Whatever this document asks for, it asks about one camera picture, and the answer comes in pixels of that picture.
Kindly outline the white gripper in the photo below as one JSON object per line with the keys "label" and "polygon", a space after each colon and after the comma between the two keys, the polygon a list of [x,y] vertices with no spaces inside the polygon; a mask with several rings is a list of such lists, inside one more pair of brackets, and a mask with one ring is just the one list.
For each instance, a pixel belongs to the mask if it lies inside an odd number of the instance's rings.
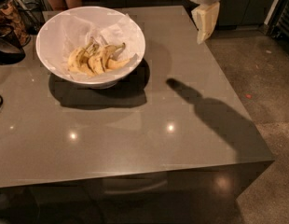
{"label": "white gripper", "polygon": [[220,0],[190,0],[199,6],[191,11],[193,21],[198,29],[197,42],[202,44],[211,37],[220,10]]}

